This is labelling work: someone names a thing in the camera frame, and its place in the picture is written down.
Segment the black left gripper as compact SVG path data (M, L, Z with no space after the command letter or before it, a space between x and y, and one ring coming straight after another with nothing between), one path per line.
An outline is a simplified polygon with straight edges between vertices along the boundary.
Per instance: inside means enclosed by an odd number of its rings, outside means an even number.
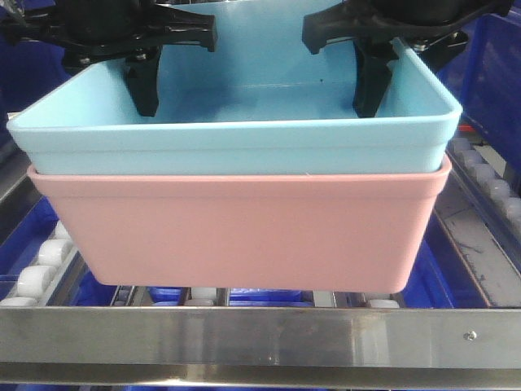
M141 116L155 116L159 107L163 45L213 52L217 44L215 16L157 1L54 1L32 9L21 1L2 1L1 8L6 12L1 34L12 44L44 42L91 60L131 55L125 59L125 84Z

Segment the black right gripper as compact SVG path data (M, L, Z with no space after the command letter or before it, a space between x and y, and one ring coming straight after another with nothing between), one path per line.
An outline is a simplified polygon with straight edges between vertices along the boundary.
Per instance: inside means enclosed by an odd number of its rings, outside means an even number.
M482 15L506 16L512 5L512 1L342 1L306 15L302 41L315 55L334 40L356 38L352 106L360 118L370 118L391 82L389 64L398 59L390 40L406 40L424 59L450 61L469 42L462 27Z

